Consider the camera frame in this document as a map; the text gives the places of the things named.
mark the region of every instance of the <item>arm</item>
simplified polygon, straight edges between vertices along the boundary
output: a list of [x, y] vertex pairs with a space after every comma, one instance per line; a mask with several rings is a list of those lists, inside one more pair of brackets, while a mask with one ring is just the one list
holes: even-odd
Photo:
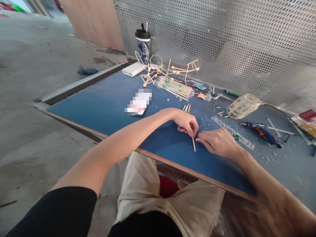
[[231, 159], [264, 198], [275, 219], [293, 227], [298, 235], [316, 234], [316, 216], [262, 168], [225, 129], [203, 131], [196, 141], [201, 142], [209, 152]]
[[158, 113], [132, 123], [90, 149], [52, 188], [52, 190], [79, 186], [94, 190], [99, 195], [108, 170], [125, 159], [160, 125], [169, 120], [178, 124], [178, 130], [195, 137], [198, 124], [193, 115], [175, 108], [167, 108]]

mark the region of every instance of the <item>gray floor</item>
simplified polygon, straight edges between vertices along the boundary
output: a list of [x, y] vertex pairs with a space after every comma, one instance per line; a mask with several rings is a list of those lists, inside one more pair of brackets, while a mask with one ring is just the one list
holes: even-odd
[[[0, 20], [0, 205], [17, 201], [0, 208], [4, 236], [94, 146], [27, 103], [78, 81], [80, 64], [102, 70], [126, 57], [79, 39], [65, 17], [1, 13], [11, 18]], [[89, 236], [107, 236], [126, 164], [123, 161], [108, 173]]]

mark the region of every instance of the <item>hand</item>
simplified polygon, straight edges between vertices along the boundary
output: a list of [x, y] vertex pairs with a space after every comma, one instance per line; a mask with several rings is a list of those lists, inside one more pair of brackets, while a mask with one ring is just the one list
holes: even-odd
[[240, 156], [242, 152], [245, 152], [233, 136], [224, 128], [213, 131], [202, 131], [198, 134], [196, 141], [201, 142], [209, 152], [232, 160]]
[[178, 131], [195, 137], [198, 132], [198, 123], [194, 115], [191, 115], [180, 109], [175, 109], [172, 120], [178, 125]]

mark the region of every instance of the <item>ruler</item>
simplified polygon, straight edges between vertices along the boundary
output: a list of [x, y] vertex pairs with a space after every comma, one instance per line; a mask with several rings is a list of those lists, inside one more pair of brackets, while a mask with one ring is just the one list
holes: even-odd
[[254, 144], [244, 138], [242, 135], [240, 135], [238, 132], [236, 132], [234, 129], [232, 129], [230, 126], [226, 125], [223, 121], [221, 121], [219, 118], [217, 118], [215, 115], [211, 118], [214, 122], [216, 122], [219, 126], [222, 128], [225, 128], [231, 135], [238, 135], [240, 136], [239, 141], [247, 146], [249, 149], [254, 150]]

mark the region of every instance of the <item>perforated metal panel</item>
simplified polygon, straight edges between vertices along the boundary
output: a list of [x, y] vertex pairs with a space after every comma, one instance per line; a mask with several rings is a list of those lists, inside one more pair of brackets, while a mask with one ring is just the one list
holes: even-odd
[[151, 52], [193, 78], [294, 112], [316, 107], [316, 3], [307, 0], [115, 0], [127, 55], [148, 21]]

